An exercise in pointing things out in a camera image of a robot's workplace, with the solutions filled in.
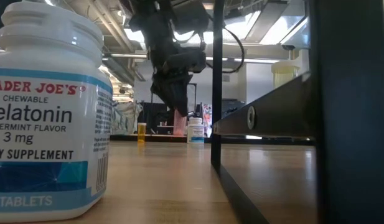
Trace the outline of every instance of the metal bolt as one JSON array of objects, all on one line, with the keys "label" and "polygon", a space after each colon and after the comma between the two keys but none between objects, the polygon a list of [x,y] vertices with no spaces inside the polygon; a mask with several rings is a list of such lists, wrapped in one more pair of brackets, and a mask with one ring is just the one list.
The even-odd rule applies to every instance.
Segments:
[{"label": "metal bolt", "polygon": [[250,106],[247,112],[247,126],[248,129],[252,130],[255,127],[255,109],[253,106]]}]

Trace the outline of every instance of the wooden table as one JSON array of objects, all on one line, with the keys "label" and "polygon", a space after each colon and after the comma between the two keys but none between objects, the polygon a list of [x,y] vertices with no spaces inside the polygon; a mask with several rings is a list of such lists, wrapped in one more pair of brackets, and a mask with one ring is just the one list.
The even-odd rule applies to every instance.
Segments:
[{"label": "wooden table", "polygon": [[[270,224],[314,224],[314,151],[224,145],[222,162]],[[210,165],[210,145],[112,142],[105,196],[73,220],[52,223],[237,223]]]}]

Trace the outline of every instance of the white plastic bottle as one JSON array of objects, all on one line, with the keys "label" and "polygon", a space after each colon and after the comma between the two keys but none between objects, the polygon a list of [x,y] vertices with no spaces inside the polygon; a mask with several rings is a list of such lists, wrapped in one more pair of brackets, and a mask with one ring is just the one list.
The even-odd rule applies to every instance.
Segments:
[{"label": "white plastic bottle", "polygon": [[202,118],[190,118],[187,126],[187,143],[204,144],[204,125]]},{"label": "white plastic bottle", "polygon": [[36,2],[0,30],[0,223],[85,213],[106,189],[112,86],[88,19]]}]

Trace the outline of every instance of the blue label stripe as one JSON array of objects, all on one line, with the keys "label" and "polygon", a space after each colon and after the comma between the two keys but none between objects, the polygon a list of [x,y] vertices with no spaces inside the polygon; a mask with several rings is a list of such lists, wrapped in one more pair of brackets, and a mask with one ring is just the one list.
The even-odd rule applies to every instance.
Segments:
[{"label": "blue label stripe", "polygon": [[72,210],[98,199],[106,188],[91,195],[91,188],[68,192],[0,193],[0,212]]},{"label": "blue label stripe", "polygon": [[87,161],[0,162],[0,193],[80,190],[87,176]]},{"label": "blue label stripe", "polygon": [[93,78],[88,75],[63,73],[63,72],[38,71],[38,70],[0,68],[0,76],[24,77],[24,78],[46,78],[51,80],[83,82],[83,83],[96,85],[108,91],[110,94],[113,94],[113,88],[111,86],[107,85],[105,82],[97,78]]},{"label": "blue label stripe", "polygon": [[204,137],[191,137],[190,140],[192,140],[192,141],[204,141]]}]

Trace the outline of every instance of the bottle label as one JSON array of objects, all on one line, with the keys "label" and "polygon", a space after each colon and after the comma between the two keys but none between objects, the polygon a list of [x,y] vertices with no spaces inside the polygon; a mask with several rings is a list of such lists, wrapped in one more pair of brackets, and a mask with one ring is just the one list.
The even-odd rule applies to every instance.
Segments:
[{"label": "bottle label", "polygon": [[106,189],[112,87],[0,68],[0,212],[71,210]]},{"label": "bottle label", "polygon": [[189,142],[204,143],[204,127],[190,127],[188,128]]}]

